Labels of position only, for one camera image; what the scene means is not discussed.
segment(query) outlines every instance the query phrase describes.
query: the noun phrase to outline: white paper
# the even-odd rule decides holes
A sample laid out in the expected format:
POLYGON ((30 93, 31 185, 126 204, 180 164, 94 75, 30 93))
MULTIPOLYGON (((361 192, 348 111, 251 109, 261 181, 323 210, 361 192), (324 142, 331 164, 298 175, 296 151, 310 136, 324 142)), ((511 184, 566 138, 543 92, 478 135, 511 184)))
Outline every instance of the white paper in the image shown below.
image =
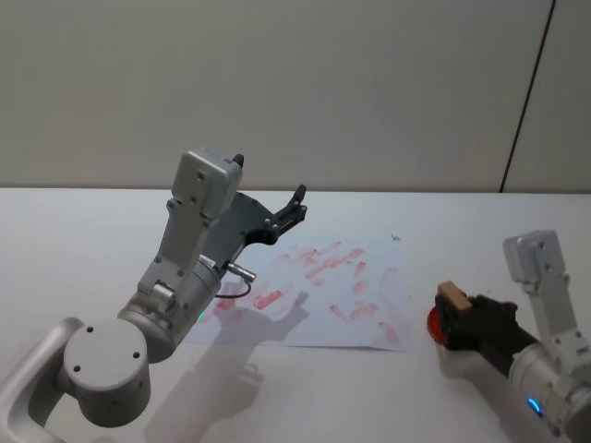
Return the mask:
MULTIPOLYGON (((291 232, 252 245, 238 264, 258 274, 252 292, 214 299, 187 341, 282 346, 410 347, 402 245, 393 235, 291 232)), ((246 289, 228 274, 220 293, 246 289)))

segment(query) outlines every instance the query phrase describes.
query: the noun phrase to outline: white wall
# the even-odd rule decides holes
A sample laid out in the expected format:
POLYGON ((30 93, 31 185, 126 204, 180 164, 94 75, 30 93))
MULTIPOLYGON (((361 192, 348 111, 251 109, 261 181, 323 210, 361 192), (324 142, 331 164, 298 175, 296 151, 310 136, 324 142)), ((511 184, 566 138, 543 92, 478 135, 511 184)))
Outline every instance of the white wall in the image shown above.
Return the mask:
POLYGON ((507 191, 591 192, 591 3, 556 5, 507 191))
POLYGON ((549 0, 0 4, 0 185, 490 190, 549 0))

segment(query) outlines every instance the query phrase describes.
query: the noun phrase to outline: red object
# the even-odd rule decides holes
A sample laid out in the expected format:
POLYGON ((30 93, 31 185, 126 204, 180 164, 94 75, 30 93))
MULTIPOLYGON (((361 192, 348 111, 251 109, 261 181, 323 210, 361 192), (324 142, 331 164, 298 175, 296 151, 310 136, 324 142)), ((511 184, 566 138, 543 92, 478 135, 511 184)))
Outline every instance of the red object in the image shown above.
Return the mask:
POLYGON ((427 316, 427 330, 428 333, 433 337, 433 340, 439 344, 445 345, 447 341, 445 335, 443 335, 443 331, 441 330, 440 326, 440 319, 437 315, 437 307, 433 306, 433 309, 430 310, 427 316))

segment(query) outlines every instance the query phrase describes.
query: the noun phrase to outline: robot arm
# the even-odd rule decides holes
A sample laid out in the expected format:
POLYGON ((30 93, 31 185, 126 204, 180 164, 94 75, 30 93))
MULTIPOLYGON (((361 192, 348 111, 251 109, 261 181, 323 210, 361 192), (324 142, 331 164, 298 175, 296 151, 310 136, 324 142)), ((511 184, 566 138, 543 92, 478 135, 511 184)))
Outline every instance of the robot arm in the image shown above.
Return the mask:
POLYGON ((467 297, 440 285, 429 330, 450 350, 473 350, 506 376, 555 435, 573 442, 591 434, 589 343, 577 328, 558 236, 539 231, 503 244, 514 281, 529 295, 540 341, 519 327, 517 305, 467 297))
POLYGON ((69 318, 38 341, 0 384, 0 441, 59 443, 44 428, 63 393, 96 425, 135 420, 150 400, 149 364, 175 351, 233 272, 250 286, 256 275, 235 263, 254 243, 273 245, 304 220, 300 186, 271 213, 236 192, 244 158, 207 148, 181 158, 158 253, 118 318, 83 325, 69 318))

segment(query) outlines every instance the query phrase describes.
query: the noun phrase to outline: white table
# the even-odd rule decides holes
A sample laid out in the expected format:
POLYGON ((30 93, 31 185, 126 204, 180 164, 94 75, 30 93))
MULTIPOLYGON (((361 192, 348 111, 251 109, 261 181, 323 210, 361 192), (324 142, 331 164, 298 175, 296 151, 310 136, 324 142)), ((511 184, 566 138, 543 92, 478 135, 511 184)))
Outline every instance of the white table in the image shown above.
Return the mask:
MULTIPOLYGON (((289 197, 250 194, 274 210, 289 197)), ((116 315, 160 242, 168 197, 1 189, 0 364, 40 325, 116 315)), ((302 231, 403 239, 411 353, 183 344, 151 367, 151 403, 131 425, 91 425, 64 397, 47 427, 69 443, 553 441, 505 379, 478 356, 441 352, 425 321, 437 284, 453 279, 468 293, 513 300, 520 324, 535 331, 501 243, 554 228, 580 329, 591 337, 591 197, 309 193, 306 202, 302 231)))

